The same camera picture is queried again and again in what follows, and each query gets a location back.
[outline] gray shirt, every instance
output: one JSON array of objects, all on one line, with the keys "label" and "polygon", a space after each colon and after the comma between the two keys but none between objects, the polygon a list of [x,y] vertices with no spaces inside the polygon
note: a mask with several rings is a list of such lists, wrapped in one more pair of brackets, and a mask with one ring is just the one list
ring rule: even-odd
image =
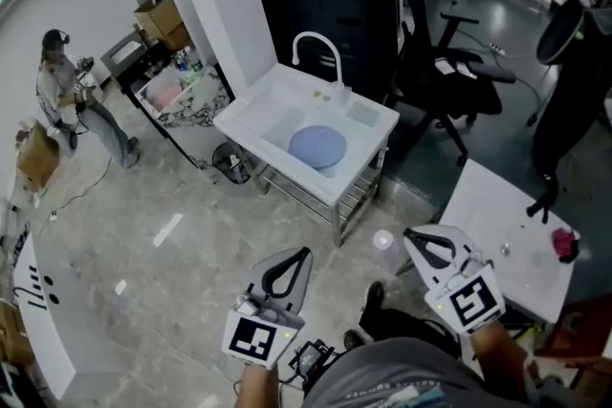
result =
[{"label": "gray shirt", "polygon": [[77,68],[65,55],[53,65],[43,63],[38,72],[36,89],[40,105],[48,118],[53,122],[62,119],[68,124],[78,123],[75,106],[57,106],[60,97],[78,93],[81,89],[77,80]]},{"label": "gray shirt", "polygon": [[525,407],[496,397],[470,368],[413,338],[393,338],[343,355],[302,408]]}]

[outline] red cloth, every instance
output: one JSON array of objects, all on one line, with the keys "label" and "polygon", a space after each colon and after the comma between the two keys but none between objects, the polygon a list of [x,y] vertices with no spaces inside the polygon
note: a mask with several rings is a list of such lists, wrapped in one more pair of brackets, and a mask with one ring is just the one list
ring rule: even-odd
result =
[{"label": "red cloth", "polygon": [[573,231],[565,231],[563,228],[553,231],[553,247],[559,257],[567,257],[572,253],[572,243],[575,240]]}]

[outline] utility sink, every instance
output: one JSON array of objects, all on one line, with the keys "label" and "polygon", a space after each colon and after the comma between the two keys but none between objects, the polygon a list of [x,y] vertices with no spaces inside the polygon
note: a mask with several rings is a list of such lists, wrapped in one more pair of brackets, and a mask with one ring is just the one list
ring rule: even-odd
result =
[{"label": "utility sink", "polygon": [[[217,116],[214,124],[324,203],[334,205],[386,144],[399,114],[356,94],[343,105],[337,105],[330,95],[329,82],[276,64]],[[344,157],[322,170],[288,153],[293,135],[313,125],[334,128],[347,143]]]}]

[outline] chair armrest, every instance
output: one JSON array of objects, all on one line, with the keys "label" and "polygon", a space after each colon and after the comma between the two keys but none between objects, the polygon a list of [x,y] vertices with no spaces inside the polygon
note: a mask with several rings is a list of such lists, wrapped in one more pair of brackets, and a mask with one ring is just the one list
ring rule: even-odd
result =
[{"label": "chair armrest", "polygon": [[515,83],[516,75],[512,70],[508,70],[501,67],[493,67],[493,65],[485,65],[484,63],[478,63],[476,61],[469,61],[467,63],[470,72],[476,76],[483,76],[490,78],[495,82],[501,83]]},{"label": "chair armrest", "polygon": [[458,22],[467,22],[469,24],[480,24],[478,19],[474,19],[472,17],[465,17],[463,15],[453,15],[447,12],[440,12],[440,17],[446,19],[447,21],[455,20]]},{"label": "chair armrest", "polygon": [[440,17],[448,21],[447,28],[444,29],[444,33],[442,34],[442,37],[440,38],[440,42],[438,43],[438,46],[440,48],[448,48],[448,45],[450,44],[450,40],[455,35],[455,32],[457,31],[457,28],[459,27],[459,23],[461,22],[467,22],[469,24],[479,24],[480,23],[478,19],[472,19],[471,17],[464,17],[462,15],[447,14],[445,12],[440,12]]}]

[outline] blue plate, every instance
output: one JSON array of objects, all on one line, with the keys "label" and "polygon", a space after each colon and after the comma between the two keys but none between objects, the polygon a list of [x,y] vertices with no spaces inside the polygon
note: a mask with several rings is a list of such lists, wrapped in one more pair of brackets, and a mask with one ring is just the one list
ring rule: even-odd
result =
[{"label": "blue plate", "polygon": [[329,126],[307,126],[291,138],[289,154],[320,170],[342,160],[346,154],[346,139]]}]

